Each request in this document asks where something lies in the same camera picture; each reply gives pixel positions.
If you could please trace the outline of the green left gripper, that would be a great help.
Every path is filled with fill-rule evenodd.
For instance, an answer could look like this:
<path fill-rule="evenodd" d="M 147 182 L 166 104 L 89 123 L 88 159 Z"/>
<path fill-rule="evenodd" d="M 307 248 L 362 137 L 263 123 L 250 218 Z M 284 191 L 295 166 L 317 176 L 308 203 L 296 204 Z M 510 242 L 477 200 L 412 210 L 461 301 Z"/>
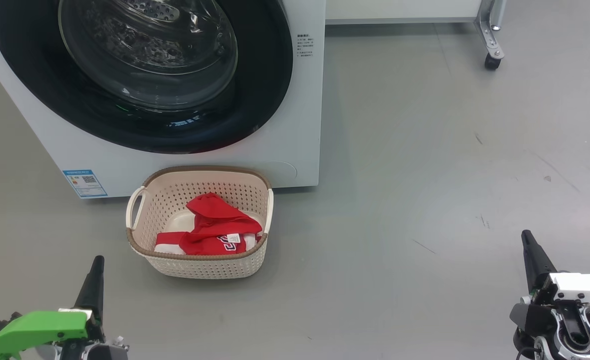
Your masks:
<path fill-rule="evenodd" d="M 20 360 L 26 350 L 88 337 L 87 323 L 100 325 L 103 321 L 104 268 L 105 258 L 96 256 L 74 305 L 83 311 L 34 311 L 2 328 L 0 360 Z"/>

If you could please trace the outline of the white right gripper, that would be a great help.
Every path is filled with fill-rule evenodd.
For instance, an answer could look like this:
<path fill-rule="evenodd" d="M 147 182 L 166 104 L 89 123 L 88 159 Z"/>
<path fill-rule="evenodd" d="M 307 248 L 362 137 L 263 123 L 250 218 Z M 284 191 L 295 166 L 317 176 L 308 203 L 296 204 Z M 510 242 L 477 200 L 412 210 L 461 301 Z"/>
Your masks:
<path fill-rule="evenodd" d="M 557 287 L 554 300 L 579 300 L 582 303 L 590 304 L 590 274 L 557 273 L 553 262 L 542 246 L 537 243 L 530 230 L 522 231 L 521 241 L 529 294 L 542 289 L 549 276 L 551 283 Z"/>

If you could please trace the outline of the red jersey white trim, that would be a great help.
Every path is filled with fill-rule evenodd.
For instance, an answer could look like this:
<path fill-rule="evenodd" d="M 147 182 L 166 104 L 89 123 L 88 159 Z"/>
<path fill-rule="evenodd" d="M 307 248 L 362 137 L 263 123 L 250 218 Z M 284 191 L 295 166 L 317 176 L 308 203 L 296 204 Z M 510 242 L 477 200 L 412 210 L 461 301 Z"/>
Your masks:
<path fill-rule="evenodd" d="M 189 256 L 240 255 L 251 250 L 263 235 L 255 218 L 215 193 L 201 194 L 186 207 L 184 217 L 192 229 L 177 225 L 157 234 L 154 251 Z"/>

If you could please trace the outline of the round dark washing machine door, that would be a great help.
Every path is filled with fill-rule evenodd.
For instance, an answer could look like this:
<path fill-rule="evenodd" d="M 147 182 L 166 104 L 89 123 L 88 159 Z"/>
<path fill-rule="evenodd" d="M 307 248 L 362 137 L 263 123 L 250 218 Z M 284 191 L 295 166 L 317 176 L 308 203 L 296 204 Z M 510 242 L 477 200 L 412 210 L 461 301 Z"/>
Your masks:
<path fill-rule="evenodd" d="M 281 0 L 0 0 L 0 53 L 71 125 L 160 154 L 253 134 L 293 70 Z"/>

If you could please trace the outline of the cream perforated laundry basket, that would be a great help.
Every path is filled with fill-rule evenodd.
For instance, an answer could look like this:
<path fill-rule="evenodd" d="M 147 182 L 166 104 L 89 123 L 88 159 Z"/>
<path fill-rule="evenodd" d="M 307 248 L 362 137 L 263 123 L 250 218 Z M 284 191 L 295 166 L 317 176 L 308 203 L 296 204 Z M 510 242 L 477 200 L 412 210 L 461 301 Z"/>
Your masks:
<path fill-rule="evenodd" d="M 154 251 L 157 234 L 186 225 L 187 203 L 215 193 L 256 219 L 260 241 L 241 254 L 194 256 Z M 160 273 L 191 280 L 235 280 L 249 277 L 264 262 L 272 223 L 274 194 L 269 181 L 254 170 L 230 166 L 176 166 L 148 177 L 126 207 L 126 234 L 133 251 Z"/>

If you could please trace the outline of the white front-load washing machine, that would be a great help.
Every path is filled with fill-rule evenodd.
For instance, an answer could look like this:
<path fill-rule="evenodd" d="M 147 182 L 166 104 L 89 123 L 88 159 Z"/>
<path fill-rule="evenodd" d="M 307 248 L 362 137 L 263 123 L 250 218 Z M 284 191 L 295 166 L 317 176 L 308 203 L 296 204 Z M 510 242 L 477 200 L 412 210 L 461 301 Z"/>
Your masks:
<path fill-rule="evenodd" d="M 223 148 L 201 153 L 155 153 L 91 135 L 30 95 L 1 53 L 0 83 L 61 173 L 92 170 L 108 194 L 103 198 L 128 197 L 151 174 L 179 166 L 249 169 L 265 176 L 275 188 L 316 186 L 320 169 L 326 0 L 281 2 L 293 46 L 292 78 L 285 98 L 256 132 Z"/>

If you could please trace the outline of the blue energy label sticker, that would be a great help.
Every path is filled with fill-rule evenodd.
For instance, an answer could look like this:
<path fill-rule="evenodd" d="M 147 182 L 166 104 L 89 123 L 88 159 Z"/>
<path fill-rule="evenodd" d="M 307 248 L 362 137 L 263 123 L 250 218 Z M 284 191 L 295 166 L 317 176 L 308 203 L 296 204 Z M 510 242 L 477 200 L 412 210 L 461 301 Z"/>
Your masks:
<path fill-rule="evenodd" d="M 92 170 L 64 170 L 62 173 L 79 198 L 107 198 L 107 192 Z"/>

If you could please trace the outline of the metal leg with caster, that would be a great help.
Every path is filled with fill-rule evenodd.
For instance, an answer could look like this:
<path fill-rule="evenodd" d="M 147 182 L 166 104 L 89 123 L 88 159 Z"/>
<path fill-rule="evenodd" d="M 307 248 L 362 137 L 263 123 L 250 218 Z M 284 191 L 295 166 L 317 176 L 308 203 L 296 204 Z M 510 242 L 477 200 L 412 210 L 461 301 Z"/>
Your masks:
<path fill-rule="evenodd" d="M 487 55 L 484 67 L 489 71 L 499 68 L 505 54 L 498 43 L 495 33 L 501 29 L 501 21 L 507 0 L 480 0 L 474 25 L 484 42 Z"/>

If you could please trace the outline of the white partition panel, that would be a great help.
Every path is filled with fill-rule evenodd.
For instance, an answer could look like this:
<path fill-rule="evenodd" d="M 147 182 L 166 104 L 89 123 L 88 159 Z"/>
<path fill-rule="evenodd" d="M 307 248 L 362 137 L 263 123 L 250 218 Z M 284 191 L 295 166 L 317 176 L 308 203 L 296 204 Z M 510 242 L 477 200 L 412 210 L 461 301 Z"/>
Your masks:
<path fill-rule="evenodd" d="M 326 0 L 327 25 L 468 23 L 482 0 Z"/>

